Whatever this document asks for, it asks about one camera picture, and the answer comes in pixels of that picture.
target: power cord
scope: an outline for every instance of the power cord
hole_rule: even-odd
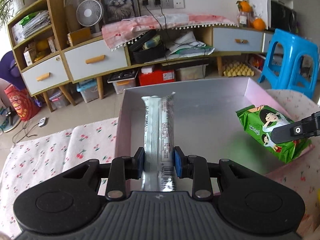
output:
[[[190,43],[176,43],[176,42],[174,41],[174,39],[172,39],[172,38],[170,37],[170,35],[169,35],[169,33],[168,33],[168,28],[167,28],[167,19],[166,19],[165,15],[164,15],[164,13],[163,13],[163,11],[162,11],[162,6],[161,6],[161,5],[159,5],[159,6],[160,6],[160,9],[161,9],[161,14],[162,14],[163,17],[164,17],[164,25],[165,25],[164,30],[165,30],[165,32],[166,32],[169,40],[170,40],[172,43],[176,44],[176,45],[189,45],[189,46],[192,46],[192,47],[194,47],[194,48],[199,48],[199,47],[197,47],[197,46],[191,45]],[[160,22],[158,21],[158,19],[152,14],[152,12],[150,12],[150,10],[149,10],[146,6],[145,6],[145,8],[146,8],[147,11],[152,15],[152,17],[159,23],[160,29],[161,29],[161,31],[162,31],[163,29],[162,29],[162,26],[161,26]],[[203,77],[205,77],[205,73],[204,73],[204,58],[205,58],[205,53],[206,53],[206,49],[204,48],[204,54],[203,54],[203,58],[202,58],[202,61],[203,61],[203,64],[202,64],[202,74],[203,74]],[[165,60],[166,60],[167,65],[169,65],[168,60],[167,60],[167,56],[166,56],[166,55],[164,55],[164,56],[165,56]]]
[[[23,138],[27,137],[27,138],[30,138],[32,136],[37,136],[37,134],[32,134],[32,135],[29,135],[29,133],[33,130],[34,127],[36,127],[39,123],[35,124],[29,131],[27,131],[28,129],[28,126],[29,126],[29,123],[30,123],[30,120],[26,121],[23,125],[22,125],[22,128],[19,132],[17,132],[14,136],[12,136],[12,143],[16,144],[16,143],[19,143]],[[24,136],[18,140],[18,141],[14,141],[15,137],[21,133],[22,131],[24,131]]]

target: red storage box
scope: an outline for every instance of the red storage box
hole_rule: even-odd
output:
[[[139,82],[141,86],[155,85],[161,83],[175,82],[174,70],[156,69],[152,73],[143,74],[139,72]]]

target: blue plastic stool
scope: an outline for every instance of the blue plastic stool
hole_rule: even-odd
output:
[[[284,50],[282,66],[272,64],[278,42]],[[313,59],[314,66],[310,82],[299,74],[303,55],[308,55]],[[278,72],[279,76],[276,76],[273,71]],[[276,29],[270,42],[267,57],[258,82],[261,83],[267,78],[273,89],[292,89],[312,98],[317,76],[318,48],[316,44],[299,36]]]

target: silver snack bar wrapper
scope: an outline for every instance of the silver snack bar wrapper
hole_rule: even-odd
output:
[[[173,95],[142,97],[146,105],[142,190],[173,191]]]

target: tiled floor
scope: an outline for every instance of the tiled floor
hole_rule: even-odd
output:
[[[209,73],[206,77],[215,78],[218,77],[216,70]],[[253,79],[257,80],[259,74],[256,74]],[[263,82],[261,86],[264,89],[269,89],[270,84]],[[100,120],[118,117],[120,105],[122,101],[122,95],[117,95],[114,92],[113,87],[108,86],[105,88],[105,98],[103,100],[96,99],[90,103],[85,103],[80,97],[76,98],[76,106],[67,106],[50,113],[47,107],[44,107],[34,118],[31,119],[29,127],[39,122],[43,117],[47,117],[47,125],[44,127],[35,127],[30,134],[37,134],[31,138],[24,138],[22,141],[35,139],[42,136],[47,136],[52,133],[56,133],[65,129],[73,128],[78,125],[87,124],[91,122],[97,122]],[[320,83],[318,83],[315,91],[314,101],[317,103],[320,95]],[[0,169],[2,169],[7,155],[10,153],[12,146],[12,136],[16,134],[22,127],[22,122],[13,131],[0,135]]]

